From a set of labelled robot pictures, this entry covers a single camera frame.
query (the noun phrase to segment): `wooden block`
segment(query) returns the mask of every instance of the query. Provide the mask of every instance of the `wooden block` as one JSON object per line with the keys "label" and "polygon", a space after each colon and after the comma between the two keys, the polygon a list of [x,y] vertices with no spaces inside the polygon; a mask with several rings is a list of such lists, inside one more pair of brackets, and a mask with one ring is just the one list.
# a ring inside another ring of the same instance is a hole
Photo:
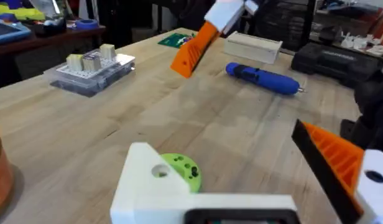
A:
{"label": "wooden block", "polygon": [[80,72],[83,70],[82,55],[71,54],[66,58],[67,65],[71,71]]}
{"label": "wooden block", "polygon": [[82,58],[84,69],[90,72],[96,72],[102,68],[100,64],[100,57],[96,55],[85,55]]}
{"label": "wooden block", "polygon": [[254,37],[233,32],[224,43],[227,54],[273,64],[279,54],[282,41]]}
{"label": "wooden block", "polygon": [[114,45],[103,44],[100,46],[100,54],[102,58],[112,60],[116,58],[116,49],[114,48]]}

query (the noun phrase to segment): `wooden workbench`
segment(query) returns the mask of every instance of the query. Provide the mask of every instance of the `wooden workbench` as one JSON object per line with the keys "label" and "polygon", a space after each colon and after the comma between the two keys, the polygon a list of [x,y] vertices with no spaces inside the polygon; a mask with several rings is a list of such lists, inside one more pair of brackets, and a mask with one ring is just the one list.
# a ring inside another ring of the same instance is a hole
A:
{"label": "wooden workbench", "polygon": [[[43,75],[0,89],[0,133],[17,184],[2,223],[110,223],[136,141],[193,158],[204,192],[292,194],[302,222],[335,222],[291,132],[300,118],[338,133],[342,119],[359,116],[353,91],[289,70],[289,55],[274,65],[226,55],[223,39],[187,80],[169,68],[177,50],[157,45],[173,32],[119,49],[136,56],[136,70],[92,98],[54,88]],[[280,96],[235,80],[228,62],[288,75],[308,93]]]}

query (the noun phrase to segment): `green circular part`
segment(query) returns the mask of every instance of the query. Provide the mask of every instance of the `green circular part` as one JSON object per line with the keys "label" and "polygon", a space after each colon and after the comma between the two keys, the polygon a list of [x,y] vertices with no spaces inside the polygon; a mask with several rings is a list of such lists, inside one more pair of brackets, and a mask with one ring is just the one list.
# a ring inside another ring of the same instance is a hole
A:
{"label": "green circular part", "polygon": [[[189,184],[191,192],[197,193],[200,190],[202,180],[201,170],[192,159],[177,153],[166,153],[162,154],[161,156]],[[197,172],[194,173],[194,175],[192,174],[191,167],[197,168]]]}

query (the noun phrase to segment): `orange plastic part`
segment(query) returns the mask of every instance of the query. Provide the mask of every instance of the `orange plastic part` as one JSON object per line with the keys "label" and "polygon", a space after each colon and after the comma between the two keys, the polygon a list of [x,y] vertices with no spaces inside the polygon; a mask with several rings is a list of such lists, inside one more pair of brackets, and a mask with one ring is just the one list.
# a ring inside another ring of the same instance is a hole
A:
{"label": "orange plastic part", "polygon": [[219,35],[214,25],[205,22],[197,36],[180,47],[171,69],[190,78],[205,50]]}
{"label": "orange plastic part", "polygon": [[[349,197],[354,198],[364,151],[324,129],[305,122],[303,125]],[[356,207],[360,207],[355,199],[353,201]]]}

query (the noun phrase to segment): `blue tray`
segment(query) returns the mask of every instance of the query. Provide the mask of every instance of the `blue tray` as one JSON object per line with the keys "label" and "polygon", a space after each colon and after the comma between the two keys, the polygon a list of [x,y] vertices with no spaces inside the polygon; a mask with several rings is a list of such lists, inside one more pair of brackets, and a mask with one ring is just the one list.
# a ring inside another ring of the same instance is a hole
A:
{"label": "blue tray", "polygon": [[31,31],[26,26],[18,23],[5,23],[0,20],[0,44],[13,42],[26,38],[31,35]]}

